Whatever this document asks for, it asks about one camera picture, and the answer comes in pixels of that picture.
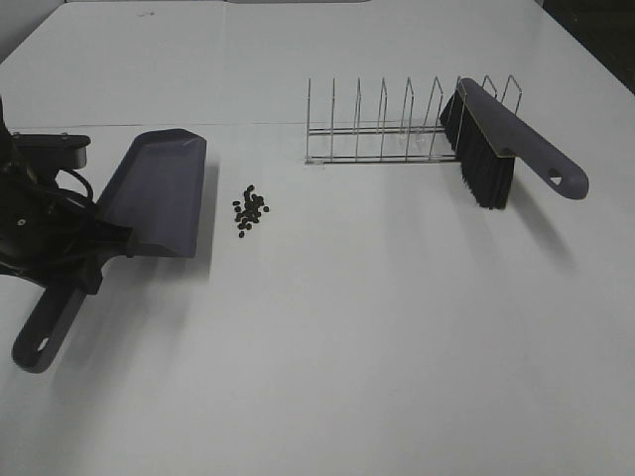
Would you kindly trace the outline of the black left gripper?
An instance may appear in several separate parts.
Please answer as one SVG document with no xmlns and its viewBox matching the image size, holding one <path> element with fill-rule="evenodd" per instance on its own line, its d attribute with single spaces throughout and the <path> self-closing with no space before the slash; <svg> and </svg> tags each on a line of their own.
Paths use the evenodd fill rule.
<svg viewBox="0 0 635 476">
<path fill-rule="evenodd" d="M 1 273 L 96 295 L 103 281 L 97 253 L 134 257 L 134 230 L 99 221 L 94 189 L 81 169 L 32 166 L 14 134 L 1 123 Z"/>
</svg>

